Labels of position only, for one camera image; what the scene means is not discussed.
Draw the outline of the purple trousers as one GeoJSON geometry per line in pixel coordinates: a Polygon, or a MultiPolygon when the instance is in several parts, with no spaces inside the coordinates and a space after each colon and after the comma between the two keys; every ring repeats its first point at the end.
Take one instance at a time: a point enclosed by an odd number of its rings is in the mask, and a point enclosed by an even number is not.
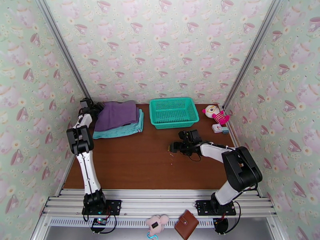
{"type": "Polygon", "coordinates": [[[95,131],[104,132],[132,123],[137,123],[139,109],[133,100],[125,102],[106,102],[98,115],[95,131]]]}

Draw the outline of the teal plastic basket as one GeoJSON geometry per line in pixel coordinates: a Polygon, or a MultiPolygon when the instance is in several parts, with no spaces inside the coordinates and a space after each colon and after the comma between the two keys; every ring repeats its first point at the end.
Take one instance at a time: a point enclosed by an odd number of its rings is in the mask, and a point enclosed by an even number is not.
{"type": "Polygon", "coordinates": [[[199,121],[198,111],[190,97],[152,99],[149,114],[156,129],[187,128],[199,121]]]}

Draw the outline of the folded teal trousers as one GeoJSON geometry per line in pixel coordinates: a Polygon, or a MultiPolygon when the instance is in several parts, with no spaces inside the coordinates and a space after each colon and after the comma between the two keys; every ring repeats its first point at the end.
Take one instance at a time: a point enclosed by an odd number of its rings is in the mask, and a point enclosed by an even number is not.
{"type": "Polygon", "coordinates": [[[138,122],[131,123],[128,125],[120,126],[118,128],[113,128],[110,130],[98,132],[93,132],[93,139],[109,139],[109,138],[119,138],[124,136],[130,136],[136,133],[143,132],[144,129],[144,112],[142,109],[138,109],[138,122]]]}

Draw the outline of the pink striped plush doll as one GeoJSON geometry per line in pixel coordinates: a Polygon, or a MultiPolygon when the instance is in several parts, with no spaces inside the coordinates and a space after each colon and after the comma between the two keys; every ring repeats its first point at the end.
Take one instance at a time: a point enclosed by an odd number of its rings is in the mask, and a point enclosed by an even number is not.
{"type": "Polygon", "coordinates": [[[212,118],[216,121],[217,124],[224,125],[226,124],[230,116],[225,115],[223,110],[220,110],[215,105],[208,105],[205,109],[202,110],[202,113],[205,114],[208,118],[212,118]]]}

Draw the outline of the brown leather wallet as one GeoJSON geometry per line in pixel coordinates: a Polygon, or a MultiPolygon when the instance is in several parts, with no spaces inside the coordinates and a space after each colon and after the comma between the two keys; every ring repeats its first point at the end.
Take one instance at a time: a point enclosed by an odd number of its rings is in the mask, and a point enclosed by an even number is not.
{"type": "Polygon", "coordinates": [[[176,222],[174,229],[183,240],[188,240],[198,224],[198,219],[189,210],[185,210],[176,222]]]}

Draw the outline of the black round controller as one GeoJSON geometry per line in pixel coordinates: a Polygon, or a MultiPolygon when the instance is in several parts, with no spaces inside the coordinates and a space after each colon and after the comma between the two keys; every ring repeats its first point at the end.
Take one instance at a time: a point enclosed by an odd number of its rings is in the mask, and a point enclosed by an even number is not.
{"type": "Polygon", "coordinates": [[[227,218],[213,218],[214,230],[218,234],[225,234],[228,229],[228,219],[227,218]]]}

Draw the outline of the black controller board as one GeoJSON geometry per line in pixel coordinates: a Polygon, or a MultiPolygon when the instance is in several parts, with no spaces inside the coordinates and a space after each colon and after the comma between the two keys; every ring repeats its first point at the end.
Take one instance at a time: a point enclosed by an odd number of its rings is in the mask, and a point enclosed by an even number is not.
{"type": "Polygon", "coordinates": [[[107,225],[107,220],[105,218],[94,218],[90,229],[94,233],[102,232],[107,225]]]}

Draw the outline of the aluminium frame rail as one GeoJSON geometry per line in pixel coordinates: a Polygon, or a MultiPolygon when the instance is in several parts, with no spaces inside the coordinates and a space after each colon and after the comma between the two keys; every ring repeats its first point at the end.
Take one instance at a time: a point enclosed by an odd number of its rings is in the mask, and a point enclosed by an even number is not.
{"type": "MultiPolygon", "coordinates": [[[[57,197],[49,197],[43,216],[82,217],[83,191],[63,189],[57,197]]],[[[197,215],[197,200],[209,200],[210,190],[104,190],[108,200],[121,200],[121,218],[148,218],[153,215],[180,216],[185,210],[197,215]]],[[[236,199],[236,212],[244,218],[276,217],[268,198],[256,191],[245,192],[236,199]]]]}

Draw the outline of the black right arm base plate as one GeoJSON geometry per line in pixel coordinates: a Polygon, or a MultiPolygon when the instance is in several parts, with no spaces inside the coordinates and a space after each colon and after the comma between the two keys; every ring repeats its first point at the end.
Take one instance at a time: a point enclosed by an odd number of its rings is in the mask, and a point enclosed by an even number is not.
{"type": "Polygon", "coordinates": [[[195,208],[199,216],[235,216],[236,210],[233,202],[221,205],[212,200],[197,200],[195,208]]]}

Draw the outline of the aluminium corner post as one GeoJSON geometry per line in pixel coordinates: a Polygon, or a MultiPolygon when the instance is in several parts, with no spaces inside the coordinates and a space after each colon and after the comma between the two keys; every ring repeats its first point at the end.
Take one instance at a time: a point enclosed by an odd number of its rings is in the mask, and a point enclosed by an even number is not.
{"type": "Polygon", "coordinates": [[[254,38],[254,41],[248,51],[247,56],[244,59],[244,62],[231,86],[231,89],[225,99],[225,102],[222,105],[222,109],[226,110],[228,106],[231,103],[231,100],[233,96],[236,93],[236,90],[238,89],[239,85],[241,84],[246,72],[248,71],[255,55],[258,53],[259,48],[264,40],[264,38],[267,35],[268,30],[270,29],[274,18],[276,17],[277,13],[279,12],[284,0],[272,0],[268,11],[257,31],[256,37],[254,38]]]}
{"type": "Polygon", "coordinates": [[[34,0],[85,98],[92,99],[46,0],[34,0]]]}

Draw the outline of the pink plush keychain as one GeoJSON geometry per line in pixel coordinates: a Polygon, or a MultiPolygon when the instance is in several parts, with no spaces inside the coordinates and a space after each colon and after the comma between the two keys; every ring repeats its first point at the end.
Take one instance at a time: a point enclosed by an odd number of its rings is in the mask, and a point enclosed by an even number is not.
{"type": "Polygon", "coordinates": [[[164,230],[164,226],[168,223],[169,217],[167,215],[154,215],[146,220],[146,225],[149,228],[151,236],[159,234],[164,230]]]}

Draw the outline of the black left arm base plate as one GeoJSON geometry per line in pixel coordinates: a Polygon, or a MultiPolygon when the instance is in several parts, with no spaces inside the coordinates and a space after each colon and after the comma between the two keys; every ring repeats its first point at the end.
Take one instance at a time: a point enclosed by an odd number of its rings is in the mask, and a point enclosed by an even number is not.
{"type": "Polygon", "coordinates": [[[82,215],[115,215],[118,216],[121,210],[121,200],[105,200],[84,202],[82,215]]]}

